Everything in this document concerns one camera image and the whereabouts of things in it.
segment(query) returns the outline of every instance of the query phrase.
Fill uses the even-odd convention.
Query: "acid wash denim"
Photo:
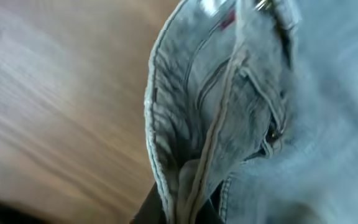
[[[205,223],[358,223],[358,1],[262,3],[184,0],[154,45],[146,138],[166,223],[203,222],[218,186]]]

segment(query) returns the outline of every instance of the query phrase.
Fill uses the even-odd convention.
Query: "stitching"
[[[157,187],[159,189],[160,192],[160,196],[163,198],[162,202],[163,202],[163,208],[165,210],[165,213],[167,214],[167,222],[169,223],[174,223],[175,222],[175,213],[174,213],[174,209],[172,208],[172,205],[170,205],[170,203],[172,202],[171,198],[167,197],[167,192],[169,193],[169,188],[168,188],[168,184],[167,181],[162,178],[163,177],[163,172],[162,172],[162,168],[161,168],[161,164],[158,162],[158,156],[156,155],[156,142],[155,142],[155,120],[154,120],[154,112],[153,112],[153,105],[154,105],[154,101],[150,102],[150,99],[153,99],[153,94],[154,92],[154,88],[155,88],[155,79],[156,79],[156,72],[157,70],[155,69],[155,64],[157,63],[157,52],[161,47],[162,44],[162,40],[165,37],[165,34],[167,32],[167,27],[169,27],[172,23],[172,21],[174,20],[174,18],[176,17],[176,15],[178,14],[178,12],[180,11],[180,9],[185,5],[185,3],[187,2],[187,0],[182,0],[182,2],[179,3],[179,5],[177,6],[177,8],[174,10],[174,12],[171,14],[171,16],[168,18],[168,20],[166,21],[166,23],[164,24],[163,28],[162,28],[162,32],[159,33],[157,40],[158,42],[155,43],[153,49],[152,49],[152,55],[150,56],[150,60],[149,60],[149,73],[152,73],[152,76],[149,77],[148,80],[148,85],[147,85],[147,89],[146,89],[146,100],[145,100],[145,117],[149,119],[150,123],[146,123],[146,135],[147,136],[151,136],[151,140],[147,141],[147,146],[149,148],[149,157],[150,160],[152,161],[152,168],[153,172],[155,174],[155,179],[157,181]]]
[[[234,55],[237,54],[238,52],[239,52],[239,50],[237,52],[234,52],[233,56],[231,58],[234,58]],[[214,127],[212,128],[210,139],[212,138],[212,136],[215,136],[216,131],[218,132],[217,133],[218,136],[222,131],[221,126],[223,125],[223,121],[226,119],[226,115],[227,115],[227,113],[226,113],[227,112],[227,107],[224,107],[224,104],[228,103],[228,98],[226,98],[226,97],[230,96],[230,94],[232,93],[232,86],[231,86],[232,79],[233,79],[234,74],[236,72],[238,62],[241,62],[241,61],[243,61],[243,58],[241,58],[241,59],[237,58],[236,61],[232,61],[232,66],[230,66],[229,69],[230,68],[234,69],[234,71],[230,71],[230,70],[227,71],[227,75],[226,75],[227,80],[225,80],[226,82],[224,84],[226,92],[223,93],[222,100],[219,103],[219,111],[218,111],[218,114],[216,116],[217,120],[213,124]],[[215,147],[211,147],[211,145],[215,145],[216,141],[217,141],[216,138],[213,138],[212,141],[208,142],[208,147],[207,147],[208,150],[206,151],[206,155],[205,155],[206,158],[205,158],[204,166],[200,170],[200,180],[193,184],[193,188],[195,187],[196,184],[198,184],[198,186],[196,185],[197,190],[195,192],[195,195],[193,196],[194,199],[193,199],[193,201],[191,203],[191,207],[190,207],[190,211],[189,211],[189,217],[187,219],[188,223],[191,223],[191,220],[192,220],[193,215],[194,215],[194,208],[195,208],[196,204],[198,203],[198,201],[200,200],[200,191],[204,186],[204,183],[205,183],[205,180],[206,180],[205,176],[208,174],[207,165],[209,165],[211,163],[211,158],[212,158],[214,150],[215,150]]]
[[[229,10],[234,7],[235,4],[229,6]],[[211,38],[211,36],[215,33],[215,31],[217,29],[219,29],[221,27],[221,23],[223,20],[226,19],[226,15],[220,16],[218,18],[218,21],[215,23],[215,25],[208,31],[208,36],[207,38],[203,39],[196,48],[196,51],[191,55],[190,61],[187,64],[187,68],[186,68],[186,72],[185,72],[185,79],[184,79],[184,84],[185,84],[185,93],[187,93],[187,89],[188,89],[188,79],[190,77],[190,72],[191,69],[193,68],[193,62],[196,58],[196,56],[198,55],[198,52],[204,47],[204,45],[207,43],[207,41]]]
[[[218,82],[219,78],[222,76],[222,74],[219,75],[219,73],[221,73],[222,70],[225,70],[227,67],[227,64],[229,63],[230,58],[225,59],[224,62],[222,62],[217,68],[215,68],[213,70],[211,76],[207,77],[205,79],[205,81],[203,82],[200,91],[198,92],[198,96],[197,100],[196,100],[196,109],[200,110],[200,108],[202,107],[204,100],[207,96],[207,94],[209,93],[209,91],[211,91],[211,89],[213,88],[213,86],[215,86],[215,84]]]
[[[229,196],[229,189],[231,186],[232,175],[224,181],[222,190],[221,190],[221,203],[219,204],[219,216],[221,217],[223,223],[226,223],[227,215],[227,198]]]
[[[262,88],[260,87],[260,83],[259,83],[260,80],[255,76],[255,73],[252,71],[251,68],[244,67],[244,68],[242,68],[242,70],[248,74],[248,76],[250,77],[250,79],[252,81],[253,86],[256,88],[259,95],[262,96],[262,98],[267,102],[268,107],[270,108],[270,112],[272,113],[274,120],[278,126],[278,130],[279,130],[279,132],[281,132],[285,128],[285,119],[284,119],[284,116],[283,116],[283,119],[280,119],[279,115],[277,113],[277,110],[276,110],[276,109],[278,109],[278,110],[282,111],[283,113],[285,113],[285,110],[284,110],[283,105],[281,104],[281,101],[279,101],[276,104],[273,103],[273,100],[271,99],[269,94],[262,91]],[[269,83],[269,82],[265,82],[264,84],[271,86],[271,83]],[[274,88],[273,88],[273,92],[275,93],[273,97],[276,99],[280,99],[278,93],[275,91]]]

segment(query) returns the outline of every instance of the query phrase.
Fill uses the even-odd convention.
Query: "wood grain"
[[[177,1],[0,0],[0,200],[127,223],[154,178],[143,99]]]

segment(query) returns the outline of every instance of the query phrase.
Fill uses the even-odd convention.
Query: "denim fabric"
[[[358,1],[256,4],[184,0],[152,50],[146,138],[165,218],[194,223],[223,181],[224,223],[358,222]]]

